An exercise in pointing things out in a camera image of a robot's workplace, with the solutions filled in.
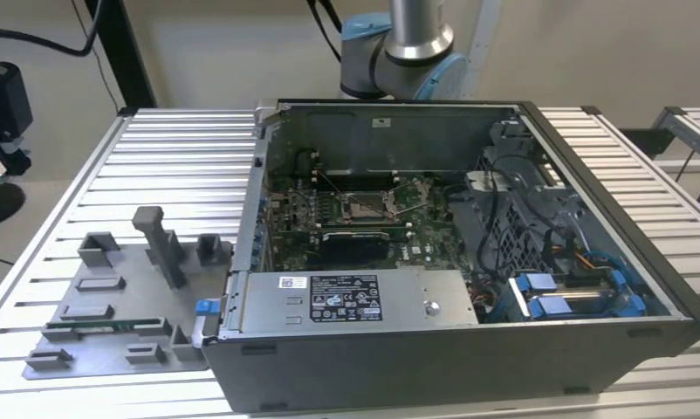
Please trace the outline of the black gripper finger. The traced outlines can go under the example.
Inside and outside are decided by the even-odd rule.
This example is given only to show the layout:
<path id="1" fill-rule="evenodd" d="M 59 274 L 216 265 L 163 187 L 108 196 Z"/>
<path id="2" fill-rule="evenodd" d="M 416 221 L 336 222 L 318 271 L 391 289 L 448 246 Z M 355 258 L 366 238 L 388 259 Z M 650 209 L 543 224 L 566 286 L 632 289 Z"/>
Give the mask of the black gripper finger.
<path id="1" fill-rule="evenodd" d="M 23 149 L 23 141 L 22 136 L 10 141 L 0 141 L 0 162 L 8 175 L 24 175 L 32 167 L 32 159 Z"/>

